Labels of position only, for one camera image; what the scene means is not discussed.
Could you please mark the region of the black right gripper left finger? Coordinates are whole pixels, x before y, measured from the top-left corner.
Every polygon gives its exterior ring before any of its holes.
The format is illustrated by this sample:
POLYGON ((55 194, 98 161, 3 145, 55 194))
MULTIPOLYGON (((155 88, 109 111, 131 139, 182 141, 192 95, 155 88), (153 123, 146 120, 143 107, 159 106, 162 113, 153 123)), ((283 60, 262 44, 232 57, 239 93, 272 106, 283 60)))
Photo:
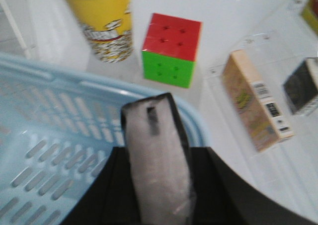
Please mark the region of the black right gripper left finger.
POLYGON ((61 222, 63 225, 140 225, 128 155, 114 147, 105 166, 61 222))

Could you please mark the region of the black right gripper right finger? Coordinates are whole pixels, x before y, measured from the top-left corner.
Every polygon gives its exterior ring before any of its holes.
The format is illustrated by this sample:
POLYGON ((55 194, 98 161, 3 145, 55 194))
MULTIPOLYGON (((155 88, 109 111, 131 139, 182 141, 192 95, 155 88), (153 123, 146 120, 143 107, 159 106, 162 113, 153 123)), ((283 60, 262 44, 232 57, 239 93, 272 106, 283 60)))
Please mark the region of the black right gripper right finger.
POLYGON ((195 225, 311 225, 238 176, 210 147, 192 147, 195 225))

